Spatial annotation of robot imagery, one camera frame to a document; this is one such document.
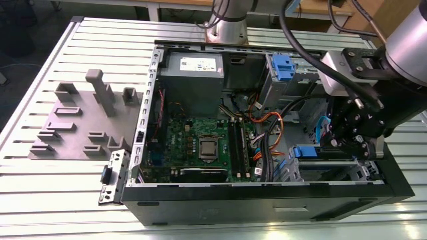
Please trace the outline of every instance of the ram slot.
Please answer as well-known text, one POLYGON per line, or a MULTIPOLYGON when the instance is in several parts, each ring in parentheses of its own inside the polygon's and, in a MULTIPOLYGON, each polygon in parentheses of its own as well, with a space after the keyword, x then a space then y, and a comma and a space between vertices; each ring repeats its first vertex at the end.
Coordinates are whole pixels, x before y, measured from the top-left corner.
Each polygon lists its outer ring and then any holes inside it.
POLYGON ((239 168, 239 155, 238 155, 238 144, 237 144, 237 133, 235 133, 235 122, 229 122, 229 147, 231 156, 231 173, 234 176, 241 172, 239 168))
POLYGON ((237 147, 238 147, 238 164, 239 164, 239 173, 242 177, 247 175, 247 166, 245 158, 245 137, 242 123, 237 122, 234 127, 235 138, 237 138, 237 147))
POLYGON ((245 159, 245 172, 249 173, 250 166, 250 150, 249 150, 249 141, 247 141, 247 127, 243 119, 242 122, 242 140, 243 140, 243 159, 245 159))

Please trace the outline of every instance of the metal bracket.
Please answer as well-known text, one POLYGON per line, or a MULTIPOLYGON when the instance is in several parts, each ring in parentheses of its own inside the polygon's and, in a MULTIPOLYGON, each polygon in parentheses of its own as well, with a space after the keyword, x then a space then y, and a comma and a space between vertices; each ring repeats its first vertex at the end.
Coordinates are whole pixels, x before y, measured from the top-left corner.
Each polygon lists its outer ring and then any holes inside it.
POLYGON ((101 206, 123 205, 122 197, 127 184, 130 162, 131 154, 125 149, 113 152, 101 178, 103 184, 98 202, 101 206))

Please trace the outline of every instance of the screw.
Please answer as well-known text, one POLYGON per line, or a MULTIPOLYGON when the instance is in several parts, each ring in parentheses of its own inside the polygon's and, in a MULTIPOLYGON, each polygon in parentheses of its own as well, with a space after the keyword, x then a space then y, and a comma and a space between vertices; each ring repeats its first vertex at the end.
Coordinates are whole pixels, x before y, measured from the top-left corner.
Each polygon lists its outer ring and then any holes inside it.
POLYGON ((335 148, 339 146, 339 142, 335 139, 331 141, 331 144, 335 148))

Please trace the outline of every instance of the power supply label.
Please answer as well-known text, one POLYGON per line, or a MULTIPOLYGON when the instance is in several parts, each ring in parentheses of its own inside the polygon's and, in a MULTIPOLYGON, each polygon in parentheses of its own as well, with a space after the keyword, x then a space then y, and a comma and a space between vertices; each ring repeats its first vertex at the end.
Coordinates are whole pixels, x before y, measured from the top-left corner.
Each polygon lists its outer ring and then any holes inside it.
POLYGON ((214 58, 183 57, 181 59, 182 71, 217 72, 217 60, 214 58))

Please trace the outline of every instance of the open computer tower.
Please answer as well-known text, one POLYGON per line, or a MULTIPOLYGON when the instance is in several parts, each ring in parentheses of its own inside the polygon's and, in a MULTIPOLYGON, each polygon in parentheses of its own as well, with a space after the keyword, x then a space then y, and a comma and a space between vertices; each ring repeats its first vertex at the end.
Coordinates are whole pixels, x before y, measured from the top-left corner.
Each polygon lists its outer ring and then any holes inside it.
POLYGON ((416 195, 386 143, 371 162, 319 147, 327 99, 283 118, 262 182, 266 124, 249 114, 325 94, 318 70, 291 49, 158 41, 149 76, 133 151, 113 153, 99 199, 126 205, 145 225, 337 221, 416 195))

